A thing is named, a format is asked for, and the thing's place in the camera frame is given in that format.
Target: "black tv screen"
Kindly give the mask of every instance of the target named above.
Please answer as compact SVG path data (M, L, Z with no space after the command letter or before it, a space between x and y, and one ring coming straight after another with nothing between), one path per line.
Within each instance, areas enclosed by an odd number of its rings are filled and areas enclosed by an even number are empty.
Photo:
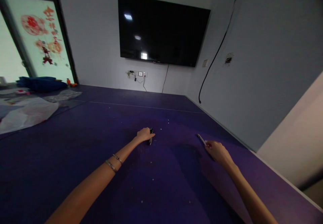
M157 0L118 0L120 56L195 67L210 10Z

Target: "power outlet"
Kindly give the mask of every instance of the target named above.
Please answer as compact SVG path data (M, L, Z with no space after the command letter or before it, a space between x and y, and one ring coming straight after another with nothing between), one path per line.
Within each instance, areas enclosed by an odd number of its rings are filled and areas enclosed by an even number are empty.
M139 76L146 76L146 78L148 77L148 73L147 72L140 72L140 71L134 71L134 70L130 70L130 71L133 71L133 73L130 73L130 78L131 79L135 79L135 76L136 77L139 77Z
M207 67L208 66L208 59L204 60L202 67Z

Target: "silver bracelet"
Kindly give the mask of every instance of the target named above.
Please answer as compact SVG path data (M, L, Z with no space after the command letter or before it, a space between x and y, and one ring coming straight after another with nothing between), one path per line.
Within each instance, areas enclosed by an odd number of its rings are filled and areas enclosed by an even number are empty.
M115 172L117 173L117 170L115 169L115 167L108 161L108 160L105 160L105 163L109 165L109 167Z
M121 165L122 165L122 161L121 161L121 159L120 158L118 158L116 155L114 155L113 154L113 156L116 158L116 159L118 159L119 161L120 161L120 163L121 163Z

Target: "light blue wall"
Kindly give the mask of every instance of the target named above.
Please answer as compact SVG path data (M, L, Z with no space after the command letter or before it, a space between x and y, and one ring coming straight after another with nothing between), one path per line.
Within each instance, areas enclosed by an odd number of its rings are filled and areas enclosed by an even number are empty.
M200 86L223 38L233 0L214 0L188 96ZM200 106L257 151L323 70L322 0L237 0L227 38ZM235 54L223 67L228 53Z

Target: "phone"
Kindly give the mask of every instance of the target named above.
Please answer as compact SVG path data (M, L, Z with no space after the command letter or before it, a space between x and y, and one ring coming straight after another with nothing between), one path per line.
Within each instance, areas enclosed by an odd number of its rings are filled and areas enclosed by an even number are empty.
M150 128L150 133L154 133L154 128ZM151 145L151 142L152 142L152 138L149 139L149 142L148 142L148 145Z

